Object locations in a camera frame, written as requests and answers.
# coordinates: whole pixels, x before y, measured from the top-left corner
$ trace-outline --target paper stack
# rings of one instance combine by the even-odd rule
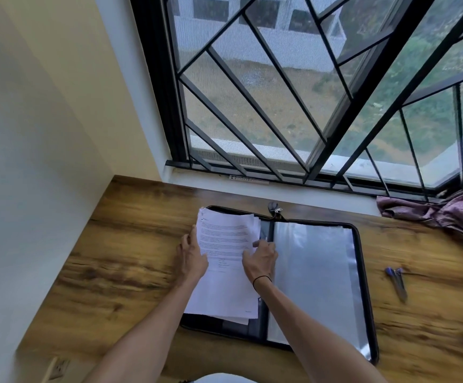
[[[196,223],[208,270],[190,297],[185,313],[210,315],[247,325],[258,318],[258,294],[242,267],[242,251],[253,252],[260,238],[260,219],[201,208]]]

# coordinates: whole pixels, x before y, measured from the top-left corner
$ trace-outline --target black folder edge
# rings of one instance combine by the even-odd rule
[[[232,208],[221,207],[221,206],[208,206],[208,209],[216,212],[229,213],[235,215],[244,215],[250,214],[251,212],[240,211]],[[306,225],[314,226],[342,226],[344,228],[350,228],[354,237],[354,247],[356,250],[356,263],[359,276],[359,285],[361,289],[361,299],[363,301],[363,313],[366,324],[366,335],[368,338],[368,344],[370,347],[371,359],[370,363],[376,365],[379,362],[379,344],[377,342],[377,335],[375,332],[375,322],[374,322],[374,313],[371,307],[370,292],[368,290],[368,281],[366,279],[366,269],[364,266],[363,251],[361,248],[361,239],[359,238],[359,231],[355,225],[350,223],[339,223],[339,222],[318,222],[315,220],[300,220],[300,219],[285,219],[280,214],[276,214],[274,217],[267,217],[265,215],[260,215],[254,213],[254,216],[260,218],[264,222],[271,222],[271,228],[269,229],[269,240],[273,238],[273,225],[274,222],[288,222],[288,223],[299,223]],[[259,323],[260,323],[260,338],[248,335],[238,335],[233,334],[231,331],[221,329],[211,329],[209,327],[217,327],[219,324],[222,326],[222,319],[216,319],[214,317],[209,317],[206,315],[192,315],[192,314],[183,314],[182,319],[180,320],[180,326],[185,329],[195,330],[199,332],[204,332],[212,335],[219,335],[223,337],[228,337],[232,339],[240,339],[245,341],[250,341],[253,343],[284,349],[287,351],[292,351],[292,347],[286,344],[272,342],[267,340],[267,329],[268,329],[268,319],[269,319],[269,310],[267,305],[260,300],[259,306]],[[249,325],[240,325],[241,327],[251,326],[251,321]]]

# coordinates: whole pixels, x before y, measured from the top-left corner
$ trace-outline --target forearm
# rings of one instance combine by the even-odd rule
[[[197,280],[177,284],[143,320],[123,336],[85,383],[154,383]]]
[[[254,286],[311,381],[386,381],[350,343],[304,313],[267,277],[258,279]]]

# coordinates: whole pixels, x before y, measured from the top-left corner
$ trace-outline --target hand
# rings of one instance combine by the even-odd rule
[[[176,247],[179,261],[179,280],[195,281],[196,283],[208,268],[207,255],[201,255],[201,251],[196,238],[196,226],[193,225],[190,234],[185,234],[182,241]]]
[[[277,259],[276,244],[267,243],[265,240],[257,240],[253,247],[258,247],[251,255],[248,250],[242,253],[242,265],[247,278],[251,283],[261,276],[268,276],[272,280],[274,264]]]

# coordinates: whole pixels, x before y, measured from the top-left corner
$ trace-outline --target wooden desk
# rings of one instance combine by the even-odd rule
[[[115,177],[21,348],[101,357],[166,294],[175,245],[198,209],[212,204],[268,213],[267,199]],[[389,381],[463,382],[463,238],[387,218],[280,205],[286,218],[350,222],[359,229],[379,369]],[[384,275],[385,267],[399,265],[406,270],[405,305]],[[290,352],[180,328],[164,374],[195,379],[215,372],[259,383],[308,381]]]

